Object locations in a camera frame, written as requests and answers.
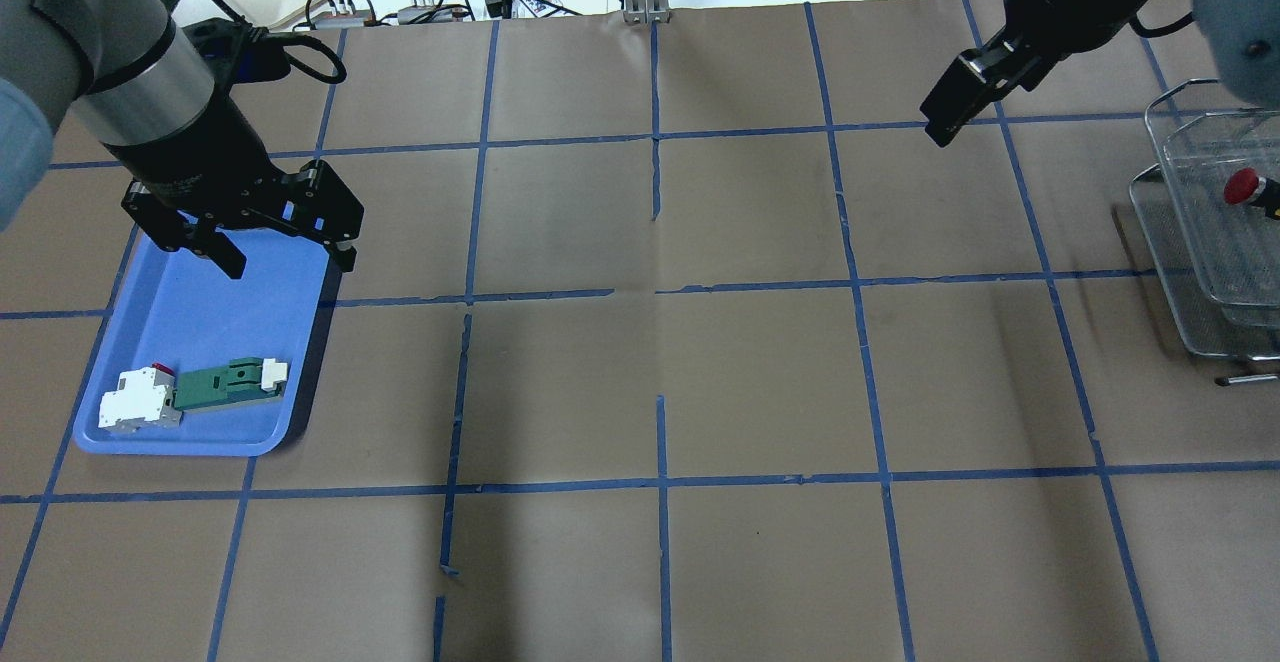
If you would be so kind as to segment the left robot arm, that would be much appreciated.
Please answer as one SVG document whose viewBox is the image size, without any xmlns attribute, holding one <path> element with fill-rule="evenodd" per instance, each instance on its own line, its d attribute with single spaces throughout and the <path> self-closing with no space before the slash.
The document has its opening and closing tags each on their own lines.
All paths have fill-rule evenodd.
<svg viewBox="0 0 1280 662">
<path fill-rule="evenodd" d="M 230 97 L 246 70 L 342 83 L 347 70 L 320 38 L 234 12 L 179 27 L 163 0 L 3 0 L 1 67 L 4 224 L 73 117 L 131 173 L 122 207 L 159 248 L 188 248 L 237 279 L 246 257 L 229 233 L 270 229 L 355 268 L 355 193 L 320 160 L 280 170 Z"/>
</svg>

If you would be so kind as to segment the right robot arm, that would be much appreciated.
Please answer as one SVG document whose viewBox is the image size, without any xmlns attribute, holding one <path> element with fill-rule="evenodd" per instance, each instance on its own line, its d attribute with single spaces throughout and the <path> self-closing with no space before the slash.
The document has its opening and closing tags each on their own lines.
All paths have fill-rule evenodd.
<svg viewBox="0 0 1280 662">
<path fill-rule="evenodd" d="M 1004 24 L 959 52 L 927 93 L 925 133 L 940 147 L 995 102 L 1032 92 L 1061 61 L 1121 29 L 1147 38 L 1196 27 L 1220 83 L 1243 102 L 1277 106 L 1279 0 L 1002 0 Z"/>
</svg>

